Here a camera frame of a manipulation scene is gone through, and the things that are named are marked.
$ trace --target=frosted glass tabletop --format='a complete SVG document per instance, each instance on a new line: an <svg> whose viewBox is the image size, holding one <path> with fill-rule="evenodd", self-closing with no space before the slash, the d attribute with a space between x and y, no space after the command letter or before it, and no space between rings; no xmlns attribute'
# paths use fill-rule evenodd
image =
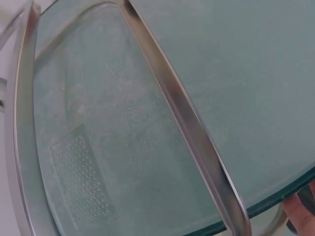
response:
<svg viewBox="0 0 315 236"><path fill-rule="evenodd" d="M40 18L39 162L62 235L205 236L223 223L119 10ZM250 217L314 177L315 4L133 0L197 108Z"/></svg>

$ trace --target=textured pad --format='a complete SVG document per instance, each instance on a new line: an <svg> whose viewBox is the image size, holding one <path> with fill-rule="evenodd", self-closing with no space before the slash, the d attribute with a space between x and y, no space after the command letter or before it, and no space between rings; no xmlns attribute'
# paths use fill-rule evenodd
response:
<svg viewBox="0 0 315 236"><path fill-rule="evenodd" d="M53 145L51 156L75 224L114 215L84 125Z"/></svg>

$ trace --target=glass table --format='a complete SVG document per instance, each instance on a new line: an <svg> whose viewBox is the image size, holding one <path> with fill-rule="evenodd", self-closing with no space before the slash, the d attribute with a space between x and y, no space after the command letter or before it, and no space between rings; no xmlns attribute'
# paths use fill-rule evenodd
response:
<svg viewBox="0 0 315 236"><path fill-rule="evenodd" d="M0 37L22 235L251 235L315 175L313 9L28 2Z"/></svg>

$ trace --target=curved metal bar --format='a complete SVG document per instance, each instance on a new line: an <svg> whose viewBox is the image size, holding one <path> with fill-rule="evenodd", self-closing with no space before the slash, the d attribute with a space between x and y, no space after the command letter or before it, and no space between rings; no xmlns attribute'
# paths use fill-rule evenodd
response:
<svg viewBox="0 0 315 236"><path fill-rule="evenodd" d="M9 21L7 26L4 28L2 33L0 34L0 51L4 47L8 38L11 34L16 30L16 28L20 25L22 16L24 14L24 9L20 9Z"/></svg>
<svg viewBox="0 0 315 236"><path fill-rule="evenodd" d="M56 236L59 234L54 228L41 182L33 117L33 64L39 17L40 6L30 0L0 36L2 48L17 30L5 94L5 157L11 200L21 235Z"/></svg>
<svg viewBox="0 0 315 236"><path fill-rule="evenodd" d="M126 0L120 2L119 6L156 78L225 226L234 236L252 235L251 224L241 197L175 71L132 4Z"/></svg>

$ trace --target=human hand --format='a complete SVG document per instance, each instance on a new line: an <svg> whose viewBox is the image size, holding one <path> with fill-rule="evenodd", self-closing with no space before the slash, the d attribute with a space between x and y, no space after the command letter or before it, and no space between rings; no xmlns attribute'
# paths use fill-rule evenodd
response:
<svg viewBox="0 0 315 236"><path fill-rule="evenodd" d="M315 197L315 180L310 183L310 189ZM315 216L302 205L297 194L284 200L282 207L299 236L315 236Z"/></svg>

